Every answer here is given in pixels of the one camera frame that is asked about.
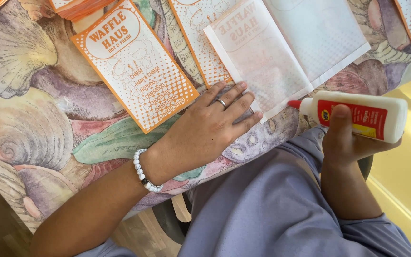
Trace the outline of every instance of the table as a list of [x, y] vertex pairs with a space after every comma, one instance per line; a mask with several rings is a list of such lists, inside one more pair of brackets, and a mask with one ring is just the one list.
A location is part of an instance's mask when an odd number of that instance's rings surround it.
[[[372, 49], [317, 90], [382, 95], [411, 80], [411, 44], [392, 0], [348, 0]], [[167, 0], [136, 0], [199, 92], [206, 88]], [[74, 193], [161, 138], [179, 115], [144, 135], [69, 40], [97, 20], [55, 15], [48, 0], [0, 9], [0, 193], [35, 231]], [[214, 162], [150, 193], [142, 210], [219, 176], [314, 125], [287, 108]]]

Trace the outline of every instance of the white marble bead bracelet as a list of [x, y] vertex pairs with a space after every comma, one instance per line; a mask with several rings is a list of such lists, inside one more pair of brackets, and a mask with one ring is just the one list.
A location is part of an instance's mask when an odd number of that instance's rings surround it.
[[141, 180], [141, 183], [144, 185], [144, 187], [146, 189], [148, 189], [150, 192], [159, 192], [163, 189], [164, 185], [161, 186], [157, 186], [153, 183], [151, 183], [144, 175], [144, 171], [142, 170], [142, 167], [139, 163], [139, 156], [141, 155], [141, 153], [147, 151], [147, 149], [139, 149], [134, 153], [134, 157], [133, 157], [133, 164], [134, 164], [134, 168], [137, 171], [137, 174], [139, 175], [139, 179]]

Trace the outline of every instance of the white glue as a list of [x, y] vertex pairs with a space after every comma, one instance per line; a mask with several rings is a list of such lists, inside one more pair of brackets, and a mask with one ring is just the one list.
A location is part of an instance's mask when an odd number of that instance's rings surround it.
[[319, 91], [313, 98], [288, 104], [327, 127], [334, 106], [344, 104], [351, 109], [353, 133], [387, 143], [399, 141], [407, 121], [407, 101], [394, 97]]

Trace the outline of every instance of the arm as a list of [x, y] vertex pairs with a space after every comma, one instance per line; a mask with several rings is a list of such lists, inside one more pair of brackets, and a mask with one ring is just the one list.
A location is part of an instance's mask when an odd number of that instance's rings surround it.
[[330, 128], [323, 140], [321, 190], [338, 218], [354, 220], [381, 216], [381, 208], [362, 178], [357, 160], [400, 144], [401, 140], [390, 144], [353, 135], [350, 108], [334, 107]]
[[[229, 106], [224, 110], [220, 102], [210, 104], [224, 87], [225, 82], [213, 85], [164, 137], [140, 155], [144, 174], [151, 182], [160, 185], [214, 161], [261, 119], [262, 113], [255, 113], [232, 124], [249, 108], [254, 95], [245, 94], [233, 103], [247, 87], [239, 83], [221, 97]], [[34, 234], [32, 256], [70, 257], [97, 247], [147, 193], [132, 161], [125, 163], [78, 192], [50, 215]]]

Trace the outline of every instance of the silver ring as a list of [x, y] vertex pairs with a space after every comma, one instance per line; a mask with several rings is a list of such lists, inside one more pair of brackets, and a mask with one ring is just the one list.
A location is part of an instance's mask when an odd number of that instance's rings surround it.
[[225, 107], [225, 110], [226, 110], [226, 104], [225, 104], [225, 102], [223, 102], [221, 99], [217, 99], [217, 101], [219, 101], [224, 107]]

